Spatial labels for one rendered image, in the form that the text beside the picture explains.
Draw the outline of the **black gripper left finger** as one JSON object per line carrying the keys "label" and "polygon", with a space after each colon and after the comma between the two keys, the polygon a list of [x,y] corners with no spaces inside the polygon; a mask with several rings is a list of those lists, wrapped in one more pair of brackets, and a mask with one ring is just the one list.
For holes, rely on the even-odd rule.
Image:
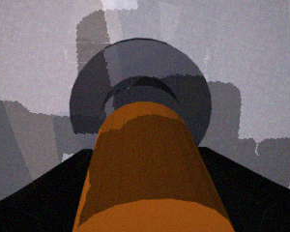
{"label": "black gripper left finger", "polygon": [[94,150],[78,154],[0,201],[0,232],[73,232]]}

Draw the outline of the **orange cylinder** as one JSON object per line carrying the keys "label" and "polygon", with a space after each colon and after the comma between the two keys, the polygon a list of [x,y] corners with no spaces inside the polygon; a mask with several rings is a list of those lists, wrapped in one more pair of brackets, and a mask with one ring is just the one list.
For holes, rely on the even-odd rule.
{"label": "orange cylinder", "polygon": [[135,101],[101,125],[72,232],[235,232],[184,121]]}

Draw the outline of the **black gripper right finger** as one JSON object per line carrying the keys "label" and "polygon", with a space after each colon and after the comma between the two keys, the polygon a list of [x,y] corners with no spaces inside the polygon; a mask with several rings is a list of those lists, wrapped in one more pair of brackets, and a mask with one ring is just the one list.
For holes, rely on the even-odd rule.
{"label": "black gripper right finger", "polygon": [[290,189],[198,147],[235,232],[290,232]]}

